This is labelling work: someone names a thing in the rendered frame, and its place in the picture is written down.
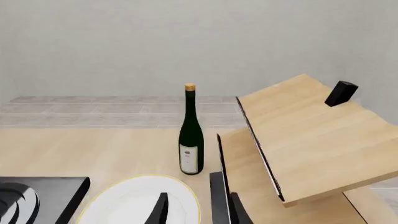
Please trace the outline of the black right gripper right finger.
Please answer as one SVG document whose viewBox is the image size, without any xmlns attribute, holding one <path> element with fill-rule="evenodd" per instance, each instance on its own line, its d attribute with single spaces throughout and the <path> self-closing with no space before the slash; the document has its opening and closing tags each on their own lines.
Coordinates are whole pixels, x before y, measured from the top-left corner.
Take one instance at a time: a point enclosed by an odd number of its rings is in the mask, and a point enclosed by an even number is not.
<svg viewBox="0 0 398 224">
<path fill-rule="evenodd" d="M 253 221 L 243 207 L 239 195 L 236 192 L 232 192 L 231 199 L 233 201 L 234 211 L 236 214 L 236 224 L 253 224 Z"/>
</svg>

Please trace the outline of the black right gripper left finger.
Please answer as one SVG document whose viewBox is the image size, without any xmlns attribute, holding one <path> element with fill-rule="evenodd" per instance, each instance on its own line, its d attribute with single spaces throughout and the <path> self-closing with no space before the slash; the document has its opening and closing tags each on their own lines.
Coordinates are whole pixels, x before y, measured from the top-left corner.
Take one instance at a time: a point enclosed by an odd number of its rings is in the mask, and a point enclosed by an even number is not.
<svg viewBox="0 0 398 224">
<path fill-rule="evenodd" d="M 162 192 L 147 218 L 145 224 L 166 224 L 169 212 L 169 198 L 166 192 Z"/>
</svg>

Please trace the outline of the white plate with yellow rim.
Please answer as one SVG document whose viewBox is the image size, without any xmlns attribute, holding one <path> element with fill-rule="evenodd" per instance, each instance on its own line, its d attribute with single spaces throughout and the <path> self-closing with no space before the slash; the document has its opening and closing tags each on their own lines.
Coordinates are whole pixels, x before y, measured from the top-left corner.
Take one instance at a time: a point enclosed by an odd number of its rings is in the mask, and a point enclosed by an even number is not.
<svg viewBox="0 0 398 224">
<path fill-rule="evenodd" d="M 168 175 L 136 175 L 98 194 L 76 224 L 145 224 L 160 195 L 167 194 L 165 224 L 201 224 L 197 196 L 184 182 Z"/>
</svg>

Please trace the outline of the dark green wine bottle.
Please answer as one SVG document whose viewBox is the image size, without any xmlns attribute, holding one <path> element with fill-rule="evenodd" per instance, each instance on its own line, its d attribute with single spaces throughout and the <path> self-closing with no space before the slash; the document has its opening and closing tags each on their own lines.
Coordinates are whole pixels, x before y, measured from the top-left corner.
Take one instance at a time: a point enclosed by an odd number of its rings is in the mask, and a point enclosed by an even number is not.
<svg viewBox="0 0 398 224">
<path fill-rule="evenodd" d="M 204 137 L 196 114 L 196 86 L 185 85 L 185 117 L 178 138 L 180 170 L 196 175 L 204 167 Z"/>
</svg>

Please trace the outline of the flat black stove plate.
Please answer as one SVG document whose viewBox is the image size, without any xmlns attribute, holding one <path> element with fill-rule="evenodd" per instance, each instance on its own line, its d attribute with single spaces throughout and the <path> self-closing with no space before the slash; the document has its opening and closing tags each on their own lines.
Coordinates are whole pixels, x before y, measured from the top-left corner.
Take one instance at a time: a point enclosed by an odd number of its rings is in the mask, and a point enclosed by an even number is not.
<svg viewBox="0 0 398 224">
<path fill-rule="evenodd" d="M 89 177 L 0 177 L 0 224 L 68 224 Z"/>
</svg>

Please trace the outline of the pale wooden two-tier rack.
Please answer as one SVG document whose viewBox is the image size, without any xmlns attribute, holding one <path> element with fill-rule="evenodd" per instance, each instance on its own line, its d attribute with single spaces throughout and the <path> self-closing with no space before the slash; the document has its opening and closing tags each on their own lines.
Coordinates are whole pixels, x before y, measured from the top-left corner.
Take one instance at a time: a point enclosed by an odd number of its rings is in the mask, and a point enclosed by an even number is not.
<svg viewBox="0 0 398 224">
<path fill-rule="evenodd" d="M 398 224 L 369 186 L 398 177 L 398 125 L 306 74 L 236 98 L 246 122 L 217 136 L 213 223 L 236 224 L 236 192 L 253 224 Z"/>
</svg>

